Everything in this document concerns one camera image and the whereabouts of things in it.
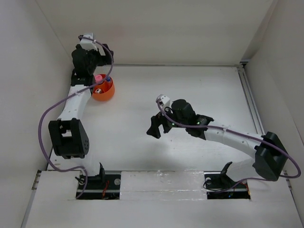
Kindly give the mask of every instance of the purple cable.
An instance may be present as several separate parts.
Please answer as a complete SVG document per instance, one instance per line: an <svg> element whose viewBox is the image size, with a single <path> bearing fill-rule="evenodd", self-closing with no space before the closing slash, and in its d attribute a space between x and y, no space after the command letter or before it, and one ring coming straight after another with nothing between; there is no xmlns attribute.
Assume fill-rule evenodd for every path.
<svg viewBox="0 0 304 228"><path fill-rule="evenodd" d="M77 91L76 93L71 94L70 96L67 96L66 98L64 98L64 99L62 99L61 101L57 102L57 103L54 104L53 106L49 107L49 108L42 114L41 119L40 119L40 121L39 121L39 125L38 125L38 140L39 140L39 145L40 145L40 148L41 148L41 150L42 150L42 153L43 153L45 159L46 159L47 162L50 164L50 166L52 166L52 168L53 168L55 171L58 171L58 172L69 172L69 171L73 171L73 170L76 170L76 169L82 169L82 170L84 171L84 174L85 174L85 184L84 184L84 187L83 187L81 193L80 193L79 195L76 196L76 199L78 199L78 198L85 192L85 189L86 189L86 186L87 186L87 181L88 181L88 173L87 173L87 171L86 171L86 169L85 169L84 166L76 166L76 167L73 167L73 168L70 168L70 169L67 169L67 170L61 170L61 169L57 168L57 167L53 164L53 162L52 162L52 161L50 160L50 158L48 157L48 153L46 152L46 150L45 150L45 148L44 148L44 146L43 146L43 142L42 142L42 130L41 130L41 129L42 129L42 123L43 123L43 120L44 120L45 116L46 116L46 115L48 114L48 112L51 111L53 108L57 107L57 106L60 105L61 103L63 103L63 102L65 102L66 100L70 99L71 97L73 97L73 96L75 96L75 95L77 95L77 94L79 94L79 93L82 93L82 92L85 91L85 90L90 89L90 88L93 88L94 86L103 83L104 80L105 80L106 78L109 77L109 75L110 75L110 73L111 73L111 71L112 71L112 69L113 69L113 62L114 62L113 56L112 56L110 50L109 50L106 46L104 46L104 45L101 44L100 42L95 41L94 39L91 39L91 38L87 38L87 37L83 37L83 36L79 36L78 38L80 38L80 39L88 39L88 40L94 41L94 42L96 42L97 44L99 44L100 46L102 46L102 47L110 54L110 57L111 57L111 67L110 67L110 70L109 70L109 72L107 73L107 75L105 76L105 78L104 78L101 82L95 83L95 84L90 85L90 86L88 86L88 87L86 87L86 88L84 88L84 89L81 89L81 90Z"/></svg>
<svg viewBox="0 0 304 228"><path fill-rule="evenodd" d="M212 125L184 125L184 124L181 124L181 123L176 122L175 120L171 119L166 114L166 112L161 107L160 100L157 101L157 106L158 106L159 110L161 111L161 113L167 118L167 120L169 120L170 122L176 124L177 126L180 126L180 127L183 127L183 128L213 128L213 129L224 130L223 127L212 126ZM301 176L301 169L300 169L299 165L296 163L296 161L288 153L286 153L285 151L283 151L281 148L278 148L277 146L275 146L275 145L273 145L273 144L271 144L269 142L265 142L262 139L258 139L256 137L253 137L253 136L250 136L250 135L247 135L247 134L242 134L242 133L239 133L239 132L235 132L235 131L230 130L230 129L226 129L226 132L229 132L229 133L232 133L232 134L244 137L244 138L249 138L249 139L252 139L252 140L256 140L258 142L261 142L261 143L263 143L263 144L265 144L267 146L270 146L270 147L274 148L275 150L277 150L281 154L283 154L285 157L287 157L294 164L294 166L296 167L298 173L295 176L280 175L280 177L294 179L294 178L298 178L298 177ZM230 187L228 189L218 190L218 191L214 191L214 192L217 192L217 193L225 192L227 190L235 188L239 183L241 183L243 181L246 181L246 180L269 181L269 180L265 180L265 179L262 179L262 178L249 177L249 178L244 178L244 179L241 179L241 180L237 181L235 185L233 185L232 187Z"/></svg>

